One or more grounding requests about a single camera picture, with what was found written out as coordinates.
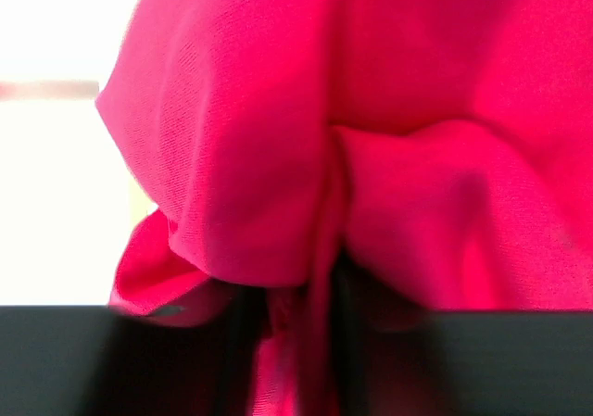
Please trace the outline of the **pink magenta t shirt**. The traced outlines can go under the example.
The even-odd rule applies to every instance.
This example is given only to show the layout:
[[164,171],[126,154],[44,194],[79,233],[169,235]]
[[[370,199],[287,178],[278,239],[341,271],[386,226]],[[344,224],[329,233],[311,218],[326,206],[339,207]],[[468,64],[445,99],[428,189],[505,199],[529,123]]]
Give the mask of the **pink magenta t shirt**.
[[592,307],[592,0],[140,0],[96,108],[155,202],[109,298],[264,295],[251,415],[335,415],[330,275],[365,321]]

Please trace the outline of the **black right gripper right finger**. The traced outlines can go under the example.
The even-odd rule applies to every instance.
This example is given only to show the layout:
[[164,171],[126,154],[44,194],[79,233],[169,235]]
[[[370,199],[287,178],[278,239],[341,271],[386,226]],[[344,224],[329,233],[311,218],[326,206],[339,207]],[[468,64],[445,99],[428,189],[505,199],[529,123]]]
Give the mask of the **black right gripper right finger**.
[[588,415],[588,311],[428,311],[341,253],[332,354],[343,415]]

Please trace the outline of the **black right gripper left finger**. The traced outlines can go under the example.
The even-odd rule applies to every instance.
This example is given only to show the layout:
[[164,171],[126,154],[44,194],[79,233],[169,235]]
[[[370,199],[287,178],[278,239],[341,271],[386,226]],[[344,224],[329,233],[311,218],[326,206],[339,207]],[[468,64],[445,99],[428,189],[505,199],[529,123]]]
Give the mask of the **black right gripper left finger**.
[[170,328],[98,306],[1,309],[1,413],[243,415],[263,294]]

